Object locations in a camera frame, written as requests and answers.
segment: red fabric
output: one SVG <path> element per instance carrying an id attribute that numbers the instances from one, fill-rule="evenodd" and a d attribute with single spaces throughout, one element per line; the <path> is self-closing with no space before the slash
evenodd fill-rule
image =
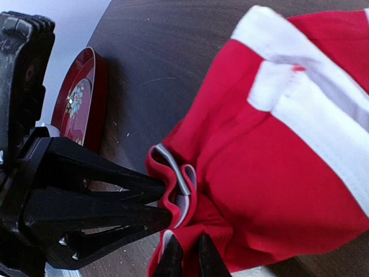
<path id="1" fill-rule="evenodd" d="M 291 18 L 329 58 L 369 91 L 369 26 L 364 12 Z M 369 229 L 339 177 L 293 131 L 251 107 L 262 58 L 231 40 L 220 51 L 185 119 L 163 141 L 179 164 L 196 168 L 191 221 L 171 229 L 184 250 L 183 276 L 198 276 L 196 243 L 207 233 L 231 272 L 298 254 L 325 253 Z M 149 174 L 175 186 L 149 155 Z M 168 195 L 160 206 L 171 208 Z M 152 276 L 159 245 L 147 275 Z"/>

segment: table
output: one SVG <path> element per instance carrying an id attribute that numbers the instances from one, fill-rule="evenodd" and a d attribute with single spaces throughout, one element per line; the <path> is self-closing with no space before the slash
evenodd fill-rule
<path id="1" fill-rule="evenodd" d="M 362 9 L 369 0 L 113 0 L 89 42 L 110 77 L 100 154 L 145 173 L 148 149 L 186 115 L 213 58 L 256 4 L 289 17 Z M 157 243 L 153 235 L 127 245 L 82 275 L 143 277 Z"/>

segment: red tray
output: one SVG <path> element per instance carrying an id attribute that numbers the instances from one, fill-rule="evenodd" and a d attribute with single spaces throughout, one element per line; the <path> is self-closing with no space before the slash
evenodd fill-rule
<path id="1" fill-rule="evenodd" d="M 108 92 L 105 60 L 92 48 L 71 65 L 52 115 L 51 124 L 79 145 L 98 153 L 104 129 Z"/>

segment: white wall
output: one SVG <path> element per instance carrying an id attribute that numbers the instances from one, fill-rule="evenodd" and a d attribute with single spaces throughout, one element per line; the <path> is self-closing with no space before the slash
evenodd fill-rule
<path id="1" fill-rule="evenodd" d="M 40 14 L 54 20 L 55 44 L 45 75 L 46 95 L 41 121 L 51 122 L 69 66 L 86 46 L 111 0 L 0 0 L 0 12 Z"/>

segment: wood grain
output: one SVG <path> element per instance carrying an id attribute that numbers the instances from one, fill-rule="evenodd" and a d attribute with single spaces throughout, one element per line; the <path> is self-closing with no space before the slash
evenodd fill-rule
<path id="1" fill-rule="evenodd" d="M 362 9 L 369 1 L 113 0 L 89 42 L 106 59 L 110 77 L 100 154 L 144 173 L 149 147 L 186 115 L 213 58 L 256 4 L 289 17 Z M 154 235 L 128 245 L 82 275 L 145 276 L 157 242 Z"/>

